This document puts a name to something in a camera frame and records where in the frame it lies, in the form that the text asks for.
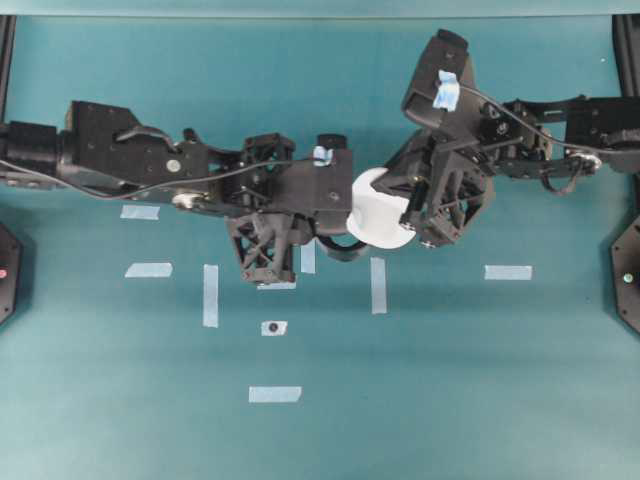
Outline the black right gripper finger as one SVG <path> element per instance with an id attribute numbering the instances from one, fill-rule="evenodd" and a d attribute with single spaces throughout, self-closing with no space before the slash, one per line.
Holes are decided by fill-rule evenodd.
<path id="1" fill-rule="evenodd" d="M 401 227 L 422 245 L 439 248 L 456 243 L 474 218 L 495 197 L 493 179 L 457 151 L 434 150 L 413 175 Z"/>
<path id="2" fill-rule="evenodd" d="M 432 153 L 435 141 L 430 130 L 417 130 L 384 165 L 382 192 L 410 195 L 418 183 L 431 186 Z"/>

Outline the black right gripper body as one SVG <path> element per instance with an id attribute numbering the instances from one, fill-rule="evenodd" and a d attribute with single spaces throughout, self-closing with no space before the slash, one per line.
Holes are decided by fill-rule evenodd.
<path id="1" fill-rule="evenodd" d="M 461 100 L 461 110 L 440 128 L 424 127 L 432 132 L 434 150 L 457 151 L 490 177 L 540 177 L 539 115 L 519 101 L 496 104 L 474 94 Z"/>

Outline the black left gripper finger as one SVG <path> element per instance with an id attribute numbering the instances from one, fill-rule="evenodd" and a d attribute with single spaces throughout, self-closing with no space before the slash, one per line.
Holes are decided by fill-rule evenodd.
<path id="1" fill-rule="evenodd" d="M 249 137 L 244 142 L 243 155 L 249 163 L 289 161 L 293 158 L 293 141 L 279 133 Z"/>
<path id="2" fill-rule="evenodd" d="M 225 219 L 245 281 L 255 285 L 295 281 L 293 220 L 291 215 L 265 213 Z"/>

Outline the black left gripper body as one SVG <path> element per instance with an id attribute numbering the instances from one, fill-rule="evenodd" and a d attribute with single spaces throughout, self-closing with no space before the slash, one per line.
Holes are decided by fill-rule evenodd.
<path id="1" fill-rule="evenodd" d="M 205 212 L 238 218 L 253 213 L 286 214 L 314 223 L 323 235 L 346 231 L 352 209 L 353 154 L 331 151 L 327 165 L 311 157 L 249 163 L 241 150 L 209 150 L 215 175 L 228 176 L 208 185 Z"/>

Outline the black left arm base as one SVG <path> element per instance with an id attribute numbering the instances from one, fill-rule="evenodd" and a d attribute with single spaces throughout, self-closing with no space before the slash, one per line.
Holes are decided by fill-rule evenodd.
<path id="1" fill-rule="evenodd" d="M 5 324 L 17 306 L 23 245 L 4 224 L 1 224 L 0 247 L 0 322 Z"/>

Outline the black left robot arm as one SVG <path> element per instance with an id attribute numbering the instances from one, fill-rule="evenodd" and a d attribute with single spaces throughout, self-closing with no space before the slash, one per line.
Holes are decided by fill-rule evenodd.
<path id="1" fill-rule="evenodd" d="M 366 251 L 361 241 L 339 243 L 352 210 L 346 138 L 323 134 L 311 156 L 294 152 L 278 133 L 249 137 L 237 150 L 211 146 L 192 129 L 174 141 L 126 108 L 74 101 L 63 129 L 2 125 L 1 180 L 220 217 L 243 278 L 267 285 L 293 281 L 294 248 L 311 241 L 342 262 Z"/>

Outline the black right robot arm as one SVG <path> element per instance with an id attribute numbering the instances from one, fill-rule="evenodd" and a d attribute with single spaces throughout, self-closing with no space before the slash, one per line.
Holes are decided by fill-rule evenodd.
<path id="1" fill-rule="evenodd" d="M 407 200 L 399 223 L 427 247 L 460 239 L 493 200 L 496 176 L 538 180 L 566 195 L 604 164 L 639 171 L 635 98 L 499 104 L 465 94 L 456 111 L 418 123 L 372 186 Z"/>

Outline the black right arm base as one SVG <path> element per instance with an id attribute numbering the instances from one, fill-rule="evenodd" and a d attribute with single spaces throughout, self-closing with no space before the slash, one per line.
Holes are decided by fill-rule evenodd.
<path id="1" fill-rule="evenodd" d="M 639 217 L 613 242 L 610 252 L 618 316 L 639 333 Z"/>

